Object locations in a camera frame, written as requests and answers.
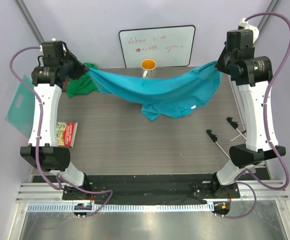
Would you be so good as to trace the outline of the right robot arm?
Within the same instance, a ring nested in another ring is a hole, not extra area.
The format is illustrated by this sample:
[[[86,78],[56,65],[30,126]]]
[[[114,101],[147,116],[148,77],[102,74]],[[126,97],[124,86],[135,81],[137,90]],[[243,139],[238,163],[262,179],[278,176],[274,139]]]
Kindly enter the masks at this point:
[[[210,190],[212,195],[224,198],[234,188],[242,173],[263,161],[286,155],[274,135],[270,90],[273,78],[272,63],[266,56],[255,57],[255,49],[223,49],[215,68],[228,74],[236,83],[245,109],[247,140],[245,144],[230,147],[229,161],[214,173]]]

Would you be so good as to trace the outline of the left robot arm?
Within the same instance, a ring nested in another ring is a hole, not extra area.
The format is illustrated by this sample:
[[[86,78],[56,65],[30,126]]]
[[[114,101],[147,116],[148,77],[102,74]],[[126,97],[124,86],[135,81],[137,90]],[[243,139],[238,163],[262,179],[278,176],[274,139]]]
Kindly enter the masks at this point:
[[[59,147],[56,122],[62,84],[67,77],[82,76],[86,67],[63,42],[42,44],[40,49],[38,66],[31,73],[33,86],[30,91],[35,97],[33,126],[27,146],[20,148],[20,155],[52,188],[60,190],[60,182],[64,181],[84,200],[91,195],[91,186],[86,174],[71,162],[70,150]]]

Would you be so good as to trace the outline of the blue t shirt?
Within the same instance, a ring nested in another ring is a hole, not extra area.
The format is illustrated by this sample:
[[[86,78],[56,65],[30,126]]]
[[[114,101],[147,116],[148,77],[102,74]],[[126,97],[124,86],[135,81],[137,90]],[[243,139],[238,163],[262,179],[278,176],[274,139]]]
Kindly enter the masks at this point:
[[[141,104],[150,121],[161,115],[176,119],[204,107],[218,90],[222,74],[214,61],[171,78],[141,78],[90,69],[88,74],[102,94]]]

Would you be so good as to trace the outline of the white mug orange inside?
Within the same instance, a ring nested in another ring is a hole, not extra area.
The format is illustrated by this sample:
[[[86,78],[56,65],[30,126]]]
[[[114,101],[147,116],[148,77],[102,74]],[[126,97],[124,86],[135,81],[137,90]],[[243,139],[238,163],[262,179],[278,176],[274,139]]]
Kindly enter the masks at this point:
[[[145,59],[141,62],[142,77],[153,78],[156,71],[156,62],[152,59]]]

